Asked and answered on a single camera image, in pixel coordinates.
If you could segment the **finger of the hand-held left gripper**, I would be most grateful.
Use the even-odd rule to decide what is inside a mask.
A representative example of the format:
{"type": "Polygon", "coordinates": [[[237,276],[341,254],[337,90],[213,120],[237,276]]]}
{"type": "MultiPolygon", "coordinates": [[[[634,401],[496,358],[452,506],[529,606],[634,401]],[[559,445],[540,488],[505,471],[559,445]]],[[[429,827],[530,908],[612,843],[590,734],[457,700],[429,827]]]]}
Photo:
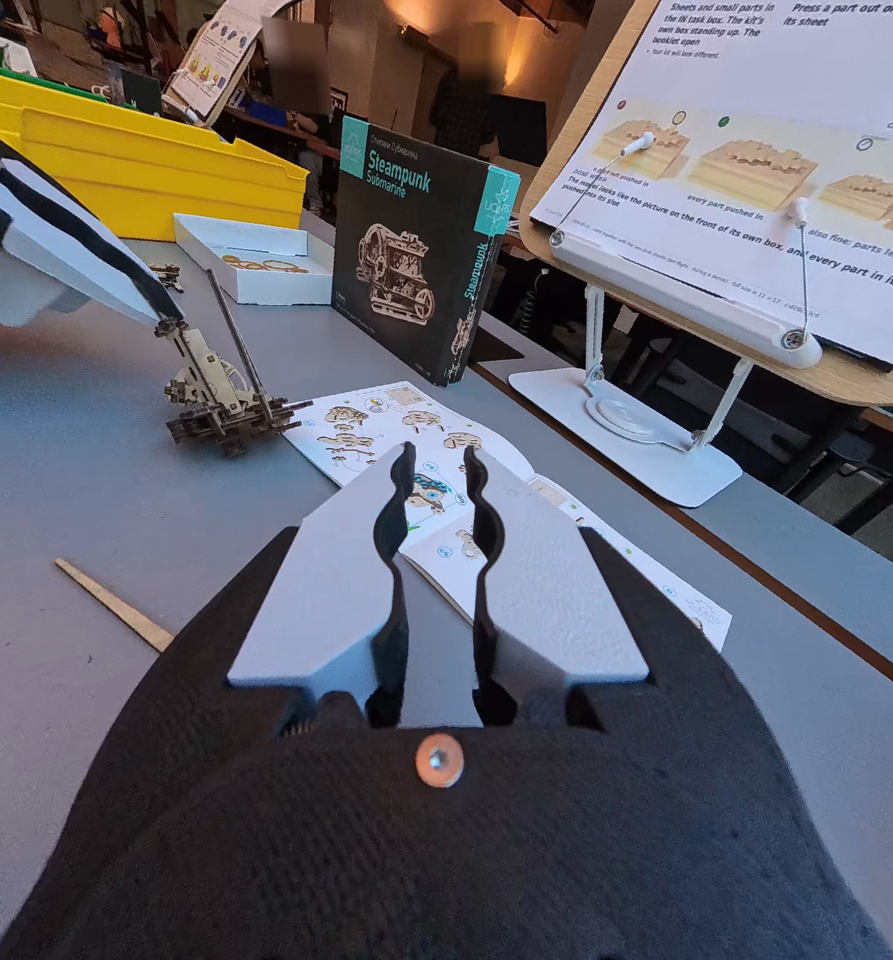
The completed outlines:
{"type": "Polygon", "coordinates": [[[56,180],[0,140],[0,187],[8,189],[40,219],[78,240],[89,252],[127,276],[162,320],[184,314],[148,266],[56,180]]]}
{"type": "Polygon", "coordinates": [[[0,187],[0,324],[18,328],[45,309],[70,312],[90,300],[150,327],[167,317],[127,275],[0,187]]]}

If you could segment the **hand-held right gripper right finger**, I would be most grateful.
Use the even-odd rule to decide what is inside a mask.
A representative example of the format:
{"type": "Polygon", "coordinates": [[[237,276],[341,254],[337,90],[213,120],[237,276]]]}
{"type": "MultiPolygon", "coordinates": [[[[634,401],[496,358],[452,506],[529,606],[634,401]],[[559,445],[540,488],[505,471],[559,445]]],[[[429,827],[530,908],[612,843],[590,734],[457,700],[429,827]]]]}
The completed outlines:
{"type": "Polygon", "coordinates": [[[635,683],[648,666],[588,541],[609,544],[485,451],[464,450],[477,575],[473,702],[507,726],[537,692],[564,705],[581,686],[635,683]]]}

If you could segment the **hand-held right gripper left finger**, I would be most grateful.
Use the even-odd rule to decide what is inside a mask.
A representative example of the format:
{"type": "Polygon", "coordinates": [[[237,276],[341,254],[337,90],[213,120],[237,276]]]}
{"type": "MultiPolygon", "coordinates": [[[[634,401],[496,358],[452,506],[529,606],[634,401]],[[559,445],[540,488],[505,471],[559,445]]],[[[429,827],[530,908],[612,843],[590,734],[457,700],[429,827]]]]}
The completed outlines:
{"type": "Polygon", "coordinates": [[[297,688],[312,702],[345,692],[371,725],[400,723],[408,622],[395,557],[415,458],[396,443],[303,520],[227,672],[233,687],[297,688]]]}

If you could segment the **partly built wooden model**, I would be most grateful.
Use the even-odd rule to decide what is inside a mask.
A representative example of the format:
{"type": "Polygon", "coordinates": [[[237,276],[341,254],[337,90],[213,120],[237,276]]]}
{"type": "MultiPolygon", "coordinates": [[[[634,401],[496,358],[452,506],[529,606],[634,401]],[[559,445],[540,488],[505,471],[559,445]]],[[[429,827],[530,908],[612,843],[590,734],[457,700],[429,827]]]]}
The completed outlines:
{"type": "Polygon", "coordinates": [[[295,413],[311,406],[312,400],[291,403],[263,388],[215,273],[207,269],[206,274],[246,373],[225,361],[208,346],[202,332],[184,320],[163,319],[154,335],[170,341],[183,361],[164,389],[183,408],[166,424],[173,440],[213,439],[230,459],[246,451],[248,436],[261,438],[296,427],[295,413]]]}

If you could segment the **black model kit box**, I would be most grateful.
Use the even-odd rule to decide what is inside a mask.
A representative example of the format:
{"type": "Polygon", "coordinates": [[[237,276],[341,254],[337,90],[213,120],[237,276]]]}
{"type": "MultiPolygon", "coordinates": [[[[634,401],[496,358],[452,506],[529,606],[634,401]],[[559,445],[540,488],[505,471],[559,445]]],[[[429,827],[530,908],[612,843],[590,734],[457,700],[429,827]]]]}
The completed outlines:
{"type": "Polygon", "coordinates": [[[515,172],[344,116],[332,306],[430,383],[464,377],[515,172]]]}

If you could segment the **yellow plastic bin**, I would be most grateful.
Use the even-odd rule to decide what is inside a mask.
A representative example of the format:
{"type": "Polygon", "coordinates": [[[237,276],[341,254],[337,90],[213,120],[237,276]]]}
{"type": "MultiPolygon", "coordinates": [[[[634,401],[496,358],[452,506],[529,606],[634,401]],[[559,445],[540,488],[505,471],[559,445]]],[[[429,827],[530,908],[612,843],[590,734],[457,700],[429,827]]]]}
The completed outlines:
{"type": "Polygon", "coordinates": [[[174,216],[296,229],[308,172],[241,140],[198,146],[25,108],[18,150],[114,234],[172,241],[174,216]]]}
{"type": "Polygon", "coordinates": [[[0,77],[0,138],[88,152],[152,152],[171,147],[227,151],[215,132],[0,77]]]}

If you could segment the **open instruction booklet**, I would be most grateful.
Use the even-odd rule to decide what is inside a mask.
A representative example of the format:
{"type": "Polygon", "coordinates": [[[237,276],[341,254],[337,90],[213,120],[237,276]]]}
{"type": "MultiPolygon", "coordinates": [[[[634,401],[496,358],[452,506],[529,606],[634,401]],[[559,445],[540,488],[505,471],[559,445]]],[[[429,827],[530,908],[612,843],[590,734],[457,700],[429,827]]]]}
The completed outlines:
{"type": "Polygon", "coordinates": [[[484,449],[578,526],[594,529],[657,587],[721,651],[732,615],[671,573],[548,477],[536,474],[506,438],[458,414],[407,381],[314,399],[299,411],[287,440],[339,487],[393,446],[416,449],[415,478],[406,501],[407,561],[473,622],[477,574],[485,558],[474,540],[474,506],[467,491],[464,450],[484,449]]]}

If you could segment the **wooden document stand white base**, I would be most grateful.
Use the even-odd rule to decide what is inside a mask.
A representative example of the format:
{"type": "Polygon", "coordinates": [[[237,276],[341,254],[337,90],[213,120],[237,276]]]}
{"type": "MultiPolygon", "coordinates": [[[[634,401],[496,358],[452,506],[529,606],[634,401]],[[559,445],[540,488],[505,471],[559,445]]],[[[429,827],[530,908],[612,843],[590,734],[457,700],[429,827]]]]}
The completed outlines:
{"type": "Polygon", "coordinates": [[[632,4],[534,177],[519,214],[520,237],[527,248],[537,258],[586,283],[584,369],[516,373],[510,377],[510,384],[655,494],[693,508],[741,476],[736,462],[715,449],[713,443],[754,366],[851,407],[893,403],[893,366],[820,340],[815,341],[819,355],[814,364],[790,366],[735,336],[708,328],[584,270],[563,265],[552,255],[549,243],[555,229],[532,219],[530,212],[582,142],[660,3],[632,4]],[[737,355],[724,396],[707,426],[693,431],[681,427],[608,381],[601,347],[607,296],[737,355]]]}

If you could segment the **flat wooden stick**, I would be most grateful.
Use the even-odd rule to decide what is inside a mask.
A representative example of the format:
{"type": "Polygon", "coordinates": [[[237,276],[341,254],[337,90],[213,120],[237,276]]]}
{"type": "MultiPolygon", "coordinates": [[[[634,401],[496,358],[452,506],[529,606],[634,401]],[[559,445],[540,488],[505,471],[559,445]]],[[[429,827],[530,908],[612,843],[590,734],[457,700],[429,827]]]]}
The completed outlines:
{"type": "Polygon", "coordinates": [[[54,564],[157,653],[164,653],[173,642],[173,633],[165,630],[137,608],[120,599],[103,584],[94,580],[68,560],[55,558],[54,564]]]}

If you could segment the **white cardboard tray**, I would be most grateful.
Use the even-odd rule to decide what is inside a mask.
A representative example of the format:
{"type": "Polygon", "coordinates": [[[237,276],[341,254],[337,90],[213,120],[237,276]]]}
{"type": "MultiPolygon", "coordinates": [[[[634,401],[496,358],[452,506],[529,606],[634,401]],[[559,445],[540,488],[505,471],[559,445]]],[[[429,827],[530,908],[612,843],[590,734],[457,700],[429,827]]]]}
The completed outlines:
{"type": "Polygon", "coordinates": [[[174,214],[176,243],[239,305],[327,306],[333,295],[333,246],[303,229],[174,214]],[[237,270],[222,257],[292,262],[306,274],[237,270]]]}

